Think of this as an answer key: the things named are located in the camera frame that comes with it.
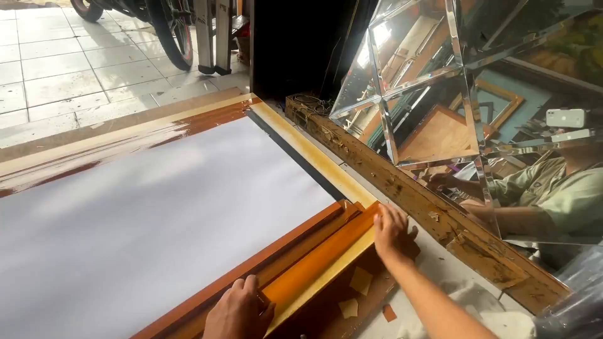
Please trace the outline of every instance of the white panel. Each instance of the white panel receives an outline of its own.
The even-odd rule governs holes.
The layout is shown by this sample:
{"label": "white panel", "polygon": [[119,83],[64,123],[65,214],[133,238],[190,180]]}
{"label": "white panel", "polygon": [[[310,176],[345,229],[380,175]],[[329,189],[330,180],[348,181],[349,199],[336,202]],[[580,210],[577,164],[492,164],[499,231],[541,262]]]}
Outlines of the white panel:
{"label": "white panel", "polygon": [[128,338],[335,200],[249,118],[0,199],[0,331]]}

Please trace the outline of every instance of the worn wooden plank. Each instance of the worn wooden plank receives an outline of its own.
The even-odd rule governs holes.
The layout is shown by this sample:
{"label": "worn wooden plank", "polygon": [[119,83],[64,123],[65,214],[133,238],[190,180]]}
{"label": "worn wooden plank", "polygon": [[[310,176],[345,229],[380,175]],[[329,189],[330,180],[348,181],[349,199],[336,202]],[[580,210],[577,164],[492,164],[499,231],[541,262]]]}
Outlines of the worn wooden plank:
{"label": "worn wooden plank", "polygon": [[[398,170],[326,116],[287,99],[286,115],[404,208],[457,258],[537,314],[569,294],[553,276]],[[430,217],[435,212],[438,220]]]}

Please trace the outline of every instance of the bicycle wheel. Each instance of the bicycle wheel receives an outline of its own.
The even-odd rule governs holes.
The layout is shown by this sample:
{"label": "bicycle wheel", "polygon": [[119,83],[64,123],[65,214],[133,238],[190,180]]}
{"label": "bicycle wheel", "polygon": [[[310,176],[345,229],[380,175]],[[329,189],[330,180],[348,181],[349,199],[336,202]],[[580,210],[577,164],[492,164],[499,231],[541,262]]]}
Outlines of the bicycle wheel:
{"label": "bicycle wheel", "polygon": [[84,0],[71,0],[75,12],[81,16],[82,19],[89,22],[96,22],[103,15],[103,8],[91,3],[89,0],[86,0],[86,2],[88,2],[88,6],[86,6]]}
{"label": "bicycle wheel", "polygon": [[165,54],[174,66],[188,71],[193,50],[191,30],[185,21],[188,6],[183,6],[183,1],[187,0],[147,0],[147,9]]}

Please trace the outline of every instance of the tire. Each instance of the tire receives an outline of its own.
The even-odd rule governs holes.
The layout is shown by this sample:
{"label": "tire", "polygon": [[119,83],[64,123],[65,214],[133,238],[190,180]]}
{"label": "tire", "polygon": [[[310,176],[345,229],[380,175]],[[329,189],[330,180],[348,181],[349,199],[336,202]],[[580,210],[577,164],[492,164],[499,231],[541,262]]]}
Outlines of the tire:
{"label": "tire", "polygon": [[173,4],[179,5],[182,1],[187,0],[147,0],[147,9],[149,17],[151,18],[151,23],[155,28],[155,33],[157,33],[161,46],[165,50],[165,54],[168,55],[169,60],[172,61],[174,66],[178,67],[178,69],[188,71],[191,69],[194,55],[191,30],[183,20],[178,20],[177,26],[174,29],[178,43],[174,41],[165,14],[169,9],[166,10],[167,4],[164,3],[164,1],[171,1]]}
{"label": "tire", "polygon": [[88,3],[88,6],[86,6],[84,0],[71,0],[71,4],[73,5],[75,12],[86,21],[96,22],[103,15],[103,8],[92,2]]}

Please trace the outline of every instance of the green shirt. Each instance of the green shirt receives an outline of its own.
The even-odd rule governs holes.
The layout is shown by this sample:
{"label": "green shirt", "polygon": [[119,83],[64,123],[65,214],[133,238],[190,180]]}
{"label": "green shirt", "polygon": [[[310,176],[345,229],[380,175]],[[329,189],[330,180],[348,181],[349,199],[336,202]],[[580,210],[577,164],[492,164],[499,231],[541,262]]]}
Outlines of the green shirt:
{"label": "green shirt", "polygon": [[493,198],[498,198],[503,207],[540,207],[563,234],[601,237],[603,163],[569,176],[565,170],[562,157],[524,168],[494,180]]}

